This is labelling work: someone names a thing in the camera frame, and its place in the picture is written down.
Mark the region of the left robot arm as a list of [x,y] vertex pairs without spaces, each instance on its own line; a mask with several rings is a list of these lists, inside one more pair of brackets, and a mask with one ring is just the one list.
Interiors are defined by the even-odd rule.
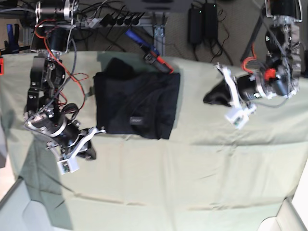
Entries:
[[[258,21],[241,57],[244,76],[235,77],[221,64],[216,69],[223,79],[210,91],[203,102],[235,108],[239,114],[253,114],[259,99],[276,96],[288,100],[299,91],[301,77],[300,28],[303,19],[299,0],[266,0],[260,8]],[[265,61],[257,58],[254,42],[264,26],[267,47]]]

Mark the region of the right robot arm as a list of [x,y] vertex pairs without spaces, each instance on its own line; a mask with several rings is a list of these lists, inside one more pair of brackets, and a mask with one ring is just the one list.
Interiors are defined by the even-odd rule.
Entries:
[[72,30],[78,15],[77,0],[40,0],[36,4],[36,25],[31,51],[37,53],[30,71],[30,86],[24,110],[24,127],[45,140],[47,148],[60,160],[76,154],[87,160],[96,159],[90,129],[80,129],[76,117],[81,107],[62,102],[63,89],[72,80],[80,84],[60,56],[68,53]]

